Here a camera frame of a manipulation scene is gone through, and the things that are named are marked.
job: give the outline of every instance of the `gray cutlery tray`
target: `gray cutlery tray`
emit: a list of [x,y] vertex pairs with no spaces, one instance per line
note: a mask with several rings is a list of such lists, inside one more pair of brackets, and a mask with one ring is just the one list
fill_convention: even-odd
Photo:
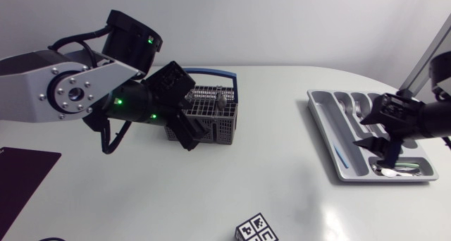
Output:
[[388,139],[388,133],[382,125],[367,126],[360,124],[357,116],[355,102],[360,103],[361,113],[366,116],[372,107],[373,99],[379,93],[375,92],[344,92],[333,90],[309,90],[309,108],[313,113],[323,139],[326,142],[332,157],[339,179],[343,181],[361,182],[419,182],[438,179],[438,174],[428,160],[426,153],[414,140],[406,141],[398,162],[418,163],[420,174],[418,176],[392,178],[377,175],[371,165],[380,158],[370,151],[353,144],[354,141],[371,136]]

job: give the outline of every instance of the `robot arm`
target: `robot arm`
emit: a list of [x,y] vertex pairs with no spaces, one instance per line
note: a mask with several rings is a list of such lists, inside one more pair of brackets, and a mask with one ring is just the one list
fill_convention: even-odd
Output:
[[449,147],[451,135],[451,52],[436,56],[429,69],[432,91],[437,102],[425,104],[412,99],[408,90],[396,95],[383,94],[373,101],[370,114],[362,125],[380,123],[390,139],[369,137],[357,146],[370,150],[383,160],[378,164],[393,168],[405,139],[442,137]]
[[[85,40],[109,34],[102,53]],[[69,54],[58,49],[77,42],[85,48]],[[96,32],[67,37],[49,50],[0,61],[0,120],[22,122],[69,121],[83,118],[101,133],[102,150],[110,154],[132,122],[167,125],[188,150],[208,132],[190,121],[182,109],[195,81],[171,62],[146,80],[162,40],[146,25],[111,11],[107,26]],[[110,144],[109,118],[125,120]]]

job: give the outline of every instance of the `basket handle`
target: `basket handle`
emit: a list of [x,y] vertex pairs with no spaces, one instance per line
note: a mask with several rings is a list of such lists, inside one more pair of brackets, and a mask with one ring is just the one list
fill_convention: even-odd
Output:
[[232,72],[227,72],[218,69],[210,69],[210,68],[183,68],[186,73],[192,74],[202,74],[202,75],[215,75],[221,76],[224,78],[230,78],[233,81],[233,101],[238,104],[238,87],[237,87],[237,74]]

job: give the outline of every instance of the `white table surface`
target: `white table surface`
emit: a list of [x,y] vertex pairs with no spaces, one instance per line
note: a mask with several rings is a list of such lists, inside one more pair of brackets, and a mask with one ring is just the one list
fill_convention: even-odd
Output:
[[81,120],[0,121],[0,147],[62,153],[4,239],[232,241],[261,212],[283,241],[451,240],[451,152],[441,140],[420,142],[437,181],[344,183],[307,108],[308,89],[394,88],[329,68],[215,68],[237,73],[231,146],[188,152],[162,127],[134,123],[105,155]]

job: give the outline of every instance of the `wire basket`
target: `wire basket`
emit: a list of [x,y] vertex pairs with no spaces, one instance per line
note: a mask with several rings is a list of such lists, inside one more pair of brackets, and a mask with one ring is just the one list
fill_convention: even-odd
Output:
[[[233,80],[233,87],[195,86],[185,96],[192,108],[183,112],[189,119],[197,119],[210,132],[200,142],[232,144],[233,134],[237,125],[238,91],[236,74],[214,69],[186,68],[187,73],[215,75]],[[164,128],[168,140],[176,141],[175,133],[168,127]]]

